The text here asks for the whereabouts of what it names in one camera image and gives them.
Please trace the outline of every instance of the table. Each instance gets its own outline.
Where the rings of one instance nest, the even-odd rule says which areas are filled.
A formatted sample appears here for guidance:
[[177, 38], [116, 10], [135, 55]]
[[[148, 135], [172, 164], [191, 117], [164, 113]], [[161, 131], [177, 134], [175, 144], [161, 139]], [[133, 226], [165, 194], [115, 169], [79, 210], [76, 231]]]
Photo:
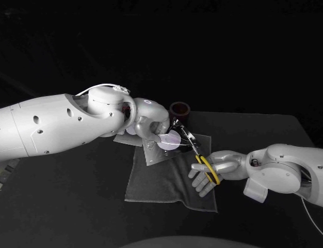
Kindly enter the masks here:
[[[211, 151], [249, 153], [275, 143], [312, 146], [286, 115], [190, 112], [188, 130], [211, 136]], [[119, 247], [172, 235], [259, 247], [323, 247], [299, 198], [269, 191], [260, 204], [242, 193], [246, 180], [216, 187], [217, 214], [181, 203], [125, 202], [132, 153], [133, 147], [109, 137], [20, 160], [0, 191], [0, 247]]]

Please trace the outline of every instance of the gray cloth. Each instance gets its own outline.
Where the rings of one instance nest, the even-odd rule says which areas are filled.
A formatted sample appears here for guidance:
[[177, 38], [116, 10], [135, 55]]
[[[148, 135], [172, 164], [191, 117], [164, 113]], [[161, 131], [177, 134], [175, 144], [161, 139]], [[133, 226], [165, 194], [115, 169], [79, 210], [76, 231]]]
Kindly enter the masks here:
[[[211, 138], [194, 134], [201, 146], [198, 152], [210, 154]], [[146, 166], [142, 147], [135, 147], [125, 201], [146, 203], [174, 203], [180, 201], [187, 208], [203, 212], [217, 212], [214, 191], [203, 198], [191, 187], [187, 177], [194, 153], [188, 151], [174, 158]]]

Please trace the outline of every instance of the wire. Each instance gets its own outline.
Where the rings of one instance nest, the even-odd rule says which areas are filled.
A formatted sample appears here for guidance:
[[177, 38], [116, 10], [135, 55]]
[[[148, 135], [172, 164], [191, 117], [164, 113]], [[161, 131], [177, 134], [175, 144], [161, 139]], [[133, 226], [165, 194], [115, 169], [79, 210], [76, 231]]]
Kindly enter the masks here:
[[319, 229], [318, 229], [318, 227], [316, 227], [316, 225], [315, 225], [315, 223], [314, 223], [314, 221], [312, 221], [312, 218], [311, 218], [311, 216], [309, 216], [308, 209], [306, 209], [306, 206], [305, 206], [305, 203], [303, 203], [302, 198], [301, 198], [301, 201], [302, 201], [302, 205], [303, 205], [303, 208], [305, 208], [305, 212], [306, 212], [306, 214], [308, 214], [308, 218], [309, 218], [309, 220], [311, 220], [311, 222], [312, 222], [312, 224], [314, 224], [314, 226], [315, 226], [315, 229], [318, 230], [318, 232], [319, 232], [321, 235], [323, 235], [323, 232], [319, 231]]
[[119, 87], [119, 85], [116, 85], [116, 84], [97, 84], [97, 85], [95, 85], [95, 86], [89, 87], [87, 89], [84, 89], [82, 92], [79, 92], [79, 93], [76, 94], [76, 96], [82, 95], [82, 94], [83, 94], [87, 90], [90, 90], [92, 88], [95, 88], [95, 87], [97, 87], [97, 86], [112, 86], [112, 87]]

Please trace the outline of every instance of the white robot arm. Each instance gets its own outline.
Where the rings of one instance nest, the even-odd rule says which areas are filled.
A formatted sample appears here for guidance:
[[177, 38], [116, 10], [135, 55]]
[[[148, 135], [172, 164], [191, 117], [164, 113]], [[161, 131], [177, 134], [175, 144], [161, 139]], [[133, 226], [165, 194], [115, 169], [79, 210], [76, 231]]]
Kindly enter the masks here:
[[136, 135], [159, 142], [149, 131], [154, 122], [159, 134], [168, 128], [168, 113], [159, 104], [132, 99], [118, 85], [100, 84], [82, 93], [34, 98], [0, 108], [0, 162], [66, 151], [122, 133], [133, 122]]
[[[247, 155], [233, 151], [213, 152], [207, 160], [220, 179], [247, 178], [243, 194], [260, 203], [267, 190], [272, 190], [293, 193], [323, 207], [323, 149], [275, 144]], [[208, 172], [208, 169], [204, 165], [191, 164], [190, 178], [197, 171]], [[204, 177], [198, 173], [193, 181], [200, 196], [214, 187]]]

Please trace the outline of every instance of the scissors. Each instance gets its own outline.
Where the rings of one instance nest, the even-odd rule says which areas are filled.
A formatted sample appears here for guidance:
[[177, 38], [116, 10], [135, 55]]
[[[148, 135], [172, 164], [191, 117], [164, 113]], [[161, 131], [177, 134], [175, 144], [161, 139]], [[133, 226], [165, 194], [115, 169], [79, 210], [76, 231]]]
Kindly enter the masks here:
[[[210, 170], [210, 172], [211, 172], [211, 176], [213, 176], [213, 178], [214, 178], [214, 180], [216, 180], [216, 185], [218, 185], [218, 177], [217, 177], [217, 174], [216, 174], [216, 172], [214, 172], [214, 170], [213, 170], [213, 168], [211, 168], [211, 166], [210, 166], [210, 163], [207, 162], [204, 156], [198, 153], [198, 151], [197, 151], [197, 149], [195, 149], [195, 147], [194, 147], [194, 145], [193, 145], [193, 142], [191, 142], [191, 140], [190, 140], [190, 137], [188, 137], [188, 135], [185, 134], [185, 131], [184, 131], [182, 127], [181, 127], [181, 131], [182, 131], [182, 134], [185, 135], [187, 140], [188, 140], [188, 142], [190, 142], [190, 145], [191, 145], [191, 148], [193, 148], [193, 152], [194, 152], [195, 160], [197, 160], [198, 164], [203, 163], [203, 164], [207, 166], [207, 168], [208, 168], [208, 170]], [[204, 172], [204, 175], [207, 176], [208, 181], [213, 182], [213, 180], [211, 180], [211, 178], [210, 178], [210, 176], [207, 175], [205, 172]]]

